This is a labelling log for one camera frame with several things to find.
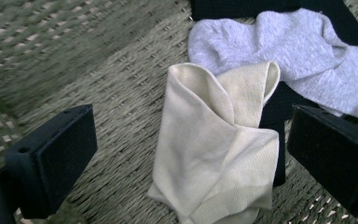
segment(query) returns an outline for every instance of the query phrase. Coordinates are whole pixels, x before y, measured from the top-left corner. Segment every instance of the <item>cream sock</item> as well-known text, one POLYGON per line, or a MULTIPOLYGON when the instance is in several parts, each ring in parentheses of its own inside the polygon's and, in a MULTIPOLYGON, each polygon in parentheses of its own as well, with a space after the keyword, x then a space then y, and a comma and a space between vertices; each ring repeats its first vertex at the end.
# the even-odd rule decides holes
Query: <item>cream sock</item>
POLYGON ((147 195, 189 224, 252 223, 270 208, 278 134, 257 127, 279 79, 271 62, 218 79, 192 63, 171 66, 147 195))

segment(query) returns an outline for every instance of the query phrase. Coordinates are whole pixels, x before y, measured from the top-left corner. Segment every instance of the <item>sock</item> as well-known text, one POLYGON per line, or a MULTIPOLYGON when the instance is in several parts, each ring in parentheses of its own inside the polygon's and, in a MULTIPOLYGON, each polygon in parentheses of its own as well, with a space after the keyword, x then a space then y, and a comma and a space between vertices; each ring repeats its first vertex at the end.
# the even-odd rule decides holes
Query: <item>sock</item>
POLYGON ((199 21, 190 32, 188 55, 215 75, 274 60, 282 70, 281 80, 294 91, 358 118, 358 47, 342 42, 322 14, 266 11, 255 25, 199 21))
POLYGON ((270 208, 279 140, 257 127, 279 79, 272 62, 218 78, 193 63, 171 66, 147 195, 181 223, 252 223, 270 208))
POLYGON ((195 21, 255 17, 266 10, 286 11, 300 6, 301 0, 191 0, 191 17, 195 21))
MULTIPOLYGON (((258 0, 258 3, 269 0, 258 0)), ((252 1, 241 0, 242 4, 248 4, 247 7, 254 6, 252 1)), ((282 4, 282 9, 267 8, 271 5, 257 4, 260 6, 253 12, 246 10, 247 7, 238 7, 237 4, 228 4, 227 1, 208 1, 192 0, 192 18, 195 21, 203 19, 222 19, 222 18, 242 18, 255 17, 258 13, 266 10, 290 11, 299 9, 299 4, 286 6, 282 4)), ((348 10, 342 0, 301 0, 301 6, 316 12, 322 12, 333 23, 334 29, 339 38, 354 46, 358 46, 358 21, 348 10)), ((277 170, 274 177, 274 186, 280 186, 285 182, 285 143, 284 143, 284 121, 291 119, 293 116, 292 105, 308 105, 317 107, 317 105, 305 99, 295 91, 290 89, 284 82, 280 82, 277 90, 263 109, 260 128, 272 129, 280 135, 280 154, 278 158, 277 170)), ((334 112, 331 108, 321 106, 336 116, 342 116, 340 112, 334 112)))

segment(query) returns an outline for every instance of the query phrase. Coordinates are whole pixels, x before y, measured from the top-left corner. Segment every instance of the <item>hole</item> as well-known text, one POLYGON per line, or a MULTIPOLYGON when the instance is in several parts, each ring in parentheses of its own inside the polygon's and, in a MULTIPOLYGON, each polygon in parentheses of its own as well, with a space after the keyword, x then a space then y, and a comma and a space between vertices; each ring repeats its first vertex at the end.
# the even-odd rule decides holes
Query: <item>hole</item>
POLYGON ((90 11, 91 13, 96 13, 96 12, 98 11, 98 8, 92 7, 92 8, 89 9, 89 11, 90 11))
POLYGON ((46 3, 42 6, 42 8, 44 9, 49 9, 51 7, 51 5, 53 5, 53 3, 49 2, 49 3, 46 3))
POLYGON ((27 3, 24 3, 24 5, 22 5, 23 7, 25 7, 25 8, 28 8, 28 7, 30 7, 32 4, 30 3, 30 2, 27 2, 27 3))
POLYGON ((332 215, 334 215, 336 213, 336 211, 330 211, 330 213, 327 215, 328 217, 331 217, 332 215))
POLYGON ((12 39, 14 39, 13 36, 8 36, 8 37, 4 40, 4 42, 5 42, 5 43, 10 42, 12 39))
POLYGON ((51 14, 50 14, 50 17, 51 17, 52 19, 57 18, 57 16, 58 16, 58 14, 57 14, 57 13, 51 13, 51 14))
POLYGON ((66 21, 59 21, 57 22, 57 25, 59 26, 64 26, 66 24, 66 21))
POLYGON ((80 10, 81 9, 81 7, 74 7, 73 9, 72 9, 72 11, 73 12, 77 12, 78 10, 80 10))
POLYGON ((31 149, 29 148, 29 147, 21 147, 21 148, 19 148, 19 152, 20 153, 26 153, 26 152, 28 152, 28 151, 30 151, 31 149))
POLYGON ((77 18, 82 21, 82 20, 86 19, 86 15, 80 15, 80 16, 78 16, 77 18))
POLYGON ((24 47, 24 46, 25 46, 24 43, 18 43, 18 44, 15 46, 15 48, 16 48, 16 49, 19 49, 19 48, 22 48, 22 47, 24 47))
POLYGON ((43 25, 45 25, 46 23, 48 23, 48 22, 47 22, 47 21, 40 21, 37 25, 43 26, 43 25))
POLYGON ((7 122, 7 127, 11 128, 11 129, 14 129, 14 124, 13 124, 13 122, 8 121, 8 122, 7 122))
POLYGON ((17 33, 22 33, 22 32, 24 32, 25 29, 27 29, 27 28, 22 26, 21 28, 17 29, 16 32, 17 33))
POLYGON ((39 35, 30 35, 26 39, 29 41, 35 40, 39 35))

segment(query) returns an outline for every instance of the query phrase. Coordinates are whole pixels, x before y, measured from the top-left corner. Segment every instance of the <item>fabric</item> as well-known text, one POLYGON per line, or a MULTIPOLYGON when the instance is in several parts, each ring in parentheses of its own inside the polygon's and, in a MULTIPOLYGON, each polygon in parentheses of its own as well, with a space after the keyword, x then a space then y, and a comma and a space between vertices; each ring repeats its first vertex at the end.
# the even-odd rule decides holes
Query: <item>fabric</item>
MULTIPOLYGON (((293 2, 295 3, 294 5, 290 1, 275 2, 281 2, 282 7, 280 9, 272 8, 269 0, 258 0, 258 4, 252 4, 252 1, 241 0, 240 4, 244 4, 246 7, 239 6, 236 1, 192 0, 192 18, 198 21, 203 19, 255 17, 258 13, 266 10, 289 11, 303 7, 316 12, 322 12, 333 23, 334 29, 341 40, 350 45, 358 46, 358 21, 342 0, 301 0, 301 4, 293 2)), ((280 82, 277 90, 264 107, 261 118, 260 128, 275 130, 280 135, 280 156, 275 172, 274 186, 280 186, 285 182, 284 121, 292 118, 292 105, 318 106, 314 102, 297 94, 284 82, 280 82)), ((342 113, 335 113, 335 115, 341 116, 342 113)))
POLYGON ((336 35, 330 20, 306 9, 263 12, 255 25, 232 20, 198 22, 188 54, 219 75, 245 64, 275 60, 281 80, 313 102, 358 118, 358 47, 336 35))
MULTIPOLYGON (((334 0, 312 1, 330 6, 334 0)), ((189 1, 170 0, 164 4, 159 0, 142 4, 139 1, 93 1, 88 5, 90 2, 41 0, 24 4, 22 0, 0 1, 0 28, 6 30, 0 35, 0 63, 3 65, 0 66, 0 81, 5 81, 0 82, 0 99, 9 102, 7 108, 16 112, 13 118, 20 126, 13 125, 20 127, 21 133, 30 132, 67 107, 93 103, 95 108, 99 150, 68 196, 70 206, 64 205, 63 210, 61 208, 51 217, 54 220, 33 222, 177 223, 172 210, 145 197, 145 192, 152 180, 167 68, 187 61, 188 30, 193 26, 193 21, 188 19, 191 16, 189 1), (81 10, 74 14, 68 10, 73 5, 81 6, 81 10), (36 18, 38 21, 27 20, 34 15, 34 10, 42 10, 36 18), (139 10, 142 15, 133 13, 139 10), (51 14, 58 17, 52 20, 51 14), (87 16, 88 24, 83 19, 74 20, 82 15, 87 16), (8 24, 15 27, 7 29, 8 24), (21 27, 27 29, 21 34, 15 32, 21 27), (55 30, 53 34, 46 32, 49 27, 55 30), (33 34, 40 36, 24 42, 33 34), (4 42, 7 36, 14 39, 4 42), (12 48, 19 43, 26 46, 12 48), (80 216, 87 222, 78 221, 76 217, 80 216)), ((344 2, 358 19, 358 0, 344 2)), ((327 9, 319 10, 327 15, 327 9)), ((343 11, 336 9, 336 14, 342 15, 343 11)), ((333 18, 327 16, 336 29, 333 18)), ((341 26, 351 29, 347 21, 341 26)), ((357 38, 358 32, 351 35, 357 38)), ((263 114, 281 85, 282 82, 268 100, 263 114)), ((275 117, 284 110, 277 108, 275 117)), ((0 121, 7 126, 7 117, 0 116, 0 121)), ((21 138, 11 127, 7 130, 0 135, 3 143, 0 147, 7 144, 4 141, 7 136, 12 141, 19 139, 13 140, 14 134, 21 138)), ((257 217, 261 220, 256 223, 358 222, 345 208, 337 207, 337 201, 312 182, 311 176, 294 159, 286 159, 286 185, 274 190, 274 212, 262 210, 257 217)))
POLYGON ((191 0, 191 17, 202 19, 255 17, 266 10, 299 9, 301 0, 191 0))
POLYGON ((182 223, 252 223, 271 208, 279 139, 257 127, 279 79, 273 62, 218 78, 193 63, 171 66, 148 196, 182 223))

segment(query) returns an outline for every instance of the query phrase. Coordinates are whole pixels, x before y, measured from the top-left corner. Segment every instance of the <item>black object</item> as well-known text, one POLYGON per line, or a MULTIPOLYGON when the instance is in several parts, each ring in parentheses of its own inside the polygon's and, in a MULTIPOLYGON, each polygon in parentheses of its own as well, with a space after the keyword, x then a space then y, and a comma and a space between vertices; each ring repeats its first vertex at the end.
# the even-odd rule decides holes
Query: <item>black object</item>
POLYGON ((0 170, 0 223, 55 214, 97 150, 91 105, 67 109, 25 136, 0 170))
POLYGON ((293 105, 317 106, 314 102, 307 100, 292 91, 284 82, 278 84, 277 89, 263 108, 260 120, 260 128, 272 129, 279 134, 279 157, 275 170, 274 187, 283 185, 286 181, 285 173, 285 134, 284 121, 293 117, 293 105))
POLYGON ((358 127, 321 109, 297 105, 288 150, 358 217, 358 127))
POLYGON ((330 19, 334 30, 343 42, 358 46, 358 21, 343 0, 302 0, 301 6, 323 13, 330 19))
POLYGON ((255 17, 262 11, 288 11, 301 7, 301 0, 191 0, 192 18, 255 17))

